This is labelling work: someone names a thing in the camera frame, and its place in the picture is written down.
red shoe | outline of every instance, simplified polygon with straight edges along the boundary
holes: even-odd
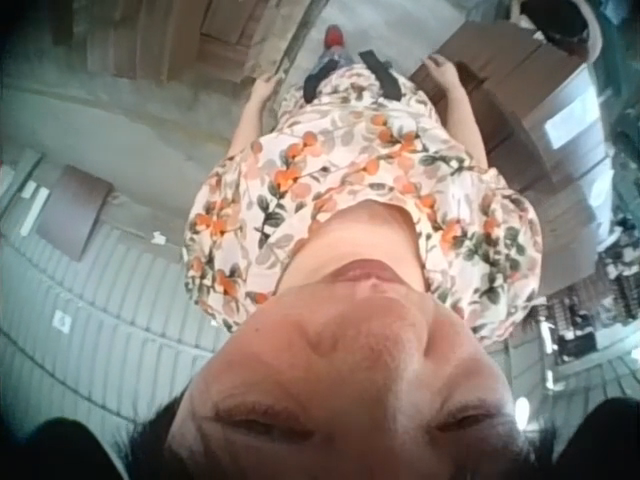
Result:
[[[324,48],[330,50],[333,47],[344,47],[344,34],[338,25],[329,25],[324,34]]]

light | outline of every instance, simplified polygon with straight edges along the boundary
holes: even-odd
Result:
[[[531,406],[529,405],[529,400],[525,397],[520,397],[516,400],[516,425],[518,426],[518,430],[522,431],[527,427],[530,413]]]
[[[553,372],[551,370],[547,370],[545,374],[547,379],[546,381],[547,388],[549,390],[553,390],[555,387],[555,385],[553,384]]]
[[[544,351],[547,355],[553,353],[553,340],[551,339],[551,325],[549,322],[540,322],[540,334],[542,335],[542,341],[544,342]]]

floral dress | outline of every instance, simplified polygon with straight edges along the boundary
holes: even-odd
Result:
[[[531,205],[496,170],[472,166],[429,99],[398,78],[400,102],[363,65],[327,78],[310,105],[296,89],[272,133],[213,169],[185,258],[187,291],[214,324],[237,329],[314,229],[365,200],[411,215],[430,292],[483,344],[527,313],[542,253]]]

corrugated metal wall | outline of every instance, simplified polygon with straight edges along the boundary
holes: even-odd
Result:
[[[3,415],[19,435],[62,415],[112,443],[227,335],[188,301],[175,249],[100,224],[75,263],[20,235],[30,203],[19,198],[0,225]],[[69,334],[52,327],[56,310],[72,317]]]

white label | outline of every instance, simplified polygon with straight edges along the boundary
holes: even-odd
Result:
[[[61,310],[56,310],[53,314],[53,322],[51,324],[62,333],[69,335],[71,331],[71,317]]]
[[[544,129],[554,150],[569,142],[600,118],[600,104],[593,86],[549,120]]]
[[[38,194],[36,195],[36,198],[31,205],[31,210],[29,210],[27,218],[24,219],[22,228],[20,228],[20,235],[22,235],[23,237],[29,235],[29,232],[33,228],[33,224],[36,223],[36,219],[38,218],[38,215],[40,215],[40,211],[42,210],[42,207],[44,207],[44,202],[47,201],[48,197],[49,189],[40,187],[40,190],[38,190]]]
[[[13,168],[7,165],[0,166],[0,196],[2,196],[2,194],[7,191],[7,188],[9,188],[9,185],[11,185],[11,180],[13,180],[15,173]]]
[[[36,182],[34,182],[33,180],[29,180],[22,189],[22,193],[20,194],[20,196],[22,198],[31,198],[31,195],[33,195],[33,192],[36,191],[37,186],[38,184]]]

